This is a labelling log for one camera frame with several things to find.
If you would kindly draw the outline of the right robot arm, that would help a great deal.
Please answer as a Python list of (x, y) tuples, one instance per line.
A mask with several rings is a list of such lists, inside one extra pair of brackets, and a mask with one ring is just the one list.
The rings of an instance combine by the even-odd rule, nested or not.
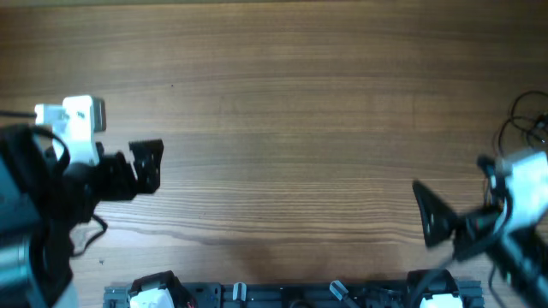
[(425, 244), (432, 248), (452, 239), (454, 251), (427, 272), (409, 296), (416, 303), (426, 286), (454, 262), (486, 254), (501, 276), (530, 307), (547, 306), (547, 244), (536, 233), (536, 222), (513, 227), (519, 204), (505, 181), (485, 192), (481, 208), (459, 216), (420, 181), (413, 182)]

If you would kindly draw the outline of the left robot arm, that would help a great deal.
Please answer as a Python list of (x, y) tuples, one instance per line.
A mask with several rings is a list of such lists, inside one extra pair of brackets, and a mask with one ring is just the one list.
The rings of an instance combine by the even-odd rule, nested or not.
[(71, 230), (94, 219), (101, 201), (129, 201), (160, 186), (160, 139), (130, 143), (132, 163), (121, 152), (81, 163), (66, 143), (55, 157), (40, 148), (38, 137), (58, 139), (37, 126), (1, 130), (3, 307), (52, 307), (73, 278), (69, 260), (78, 253)]

